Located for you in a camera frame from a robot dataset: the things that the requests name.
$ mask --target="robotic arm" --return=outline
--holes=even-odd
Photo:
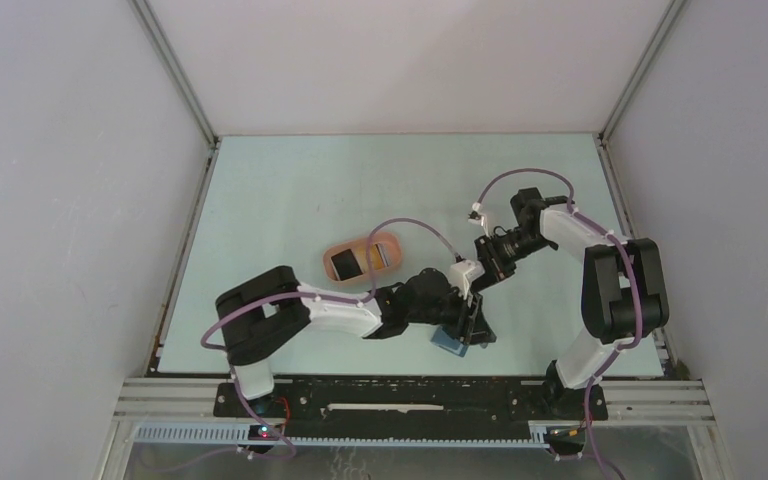
[[[561,249],[584,265],[581,312],[584,328],[570,349],[547,370],[546,401],[581,390],[622,343],[631,342],[636,322],[629,287],[622,287],[623,263],[616,245],[569,213],[566,197],[544,198],[536,188],[511,198],[517,226],[491,230],[489,217],[474,205],[470,221],[484,227],[475,240],[477,260],[456,259],[448,274],[426,268],[405,283],[367,294],[348,295],[299,282],[292,268],[276,267],[216,300],[220,318],[267,297],[295,292],[301,298],[274,302],[240,315],[222,327],[228,361],[251,400],[271,393],[267,358],[304,328],[336,330],[364,339],[401,334],[411,323],[438,325],[434,343],[463,356],[469,345],[495,342],[482,313],[481,291],[511,277],[516,262],[545,247]],[[669,318],[658,248],[649,239],[621,242],[632,258],[643,312],[643,336]]]

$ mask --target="metal corner post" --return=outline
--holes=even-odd
[[[652,34],[652,38],[649,39],[649,43],[643,50],[640,60],[637,62],[637,66],[631,74],[631,78],[628,79],[625,88],[623,89],[620,98],[614,105],[613,111],[608,116],[608,121],[605,123],[605,127],[602,129],[601,138],[604,142],[609,142],[614,132],[617,129],[617,125],[625,114],[626,109],[631,103],[634,95],[643,83],[646,74],[652,68],[655,63],[655,58],[660,53],[664,42],[669,37],[670,32],[676,25],[676,21],[679,19],[684,7],[688,4],[689,0],[671,0],[669,6],[667,6],[664,15],[661,17],[661,21],[658,23],[658,27],[655,29],[655,33]]]
[[[207,115],[202,108],[201,103],[198,101],[195,90],[193,90],[192,84],[187,79],[187,75],[184,73],[181,63],[178,61],[178,57],[175,55],[175,51],[172,49],[172,45],[169,43],[169,39],[166,34],[163,33],[163,29],[160,26],[160,21],[157,19],[157,15],[154,13],[154,9],[151,8],[148,0],[129,0],[131,6],[134,8],[134,12],[137,15],[140,23],[146,31],[149,39],[151,40],[154,49],[157,52],[157,56],[160,61],[163,62],[166,67],[172,82],[175,87],[181,93],[181,96],[186,102],[187,107],[193,114],[193,118],[196,124],[204,135],[207,144],[214,148],[218,141],[216,132],[207,119]]]

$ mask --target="white wall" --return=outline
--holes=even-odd
[[[680,356],[737,476],[768,478],[768,2],[691,1],[612,143]]]
[[[91,476],[205,158],[126,1],[0,1],[0,479]]]
[[[221,134],[593,132],[669,0],[157,0]]]

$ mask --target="blue eraser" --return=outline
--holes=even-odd
[[[446,350],[447,352],[454,353],[459,357],[466,355],[466,351],[469,349],[469,345],[464,345],[463,343],[446,335],[446,332],[443,331],[443,327],[437,327],[434,335],[431,336],[431,343],[437,345],[443,350]]]

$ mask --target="white tabletop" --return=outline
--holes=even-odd
[[[219,353],[199,345],[217,321],[216,297],[277,265],[334,289],[322,253],[388,218],[430,223],[474,258],[473,240],[482,232],[466,221],[472,203],[489,180],[520,167],[565,175],[582,211],[619,230],[588,134],[223,138],[158,370],[227,372]],[[554,178],[520,174],[497,183],[485,208],[513,227],[508,201],[531,186],[545,196],[566,194]],[[414,225],[388,230],[400,238],[405,256],[382,284],[407,280],[425,267],[445,272],[451,264],[449,252],[427,231]],[[543,375],[582,328],[581,280],[581,265],[563,252],[545,249],[520,261],[513,278],[483,292],[485,318],[498,341],[471,347],[464,358],[429,342],[435,327],[412,325],[388,340],[302,331],[270,357],[270,365],[275,373],[297,374]],[[212,340],[222,343],[221,334]],[[622,355],[608,374],[661,375],[651,338]]]

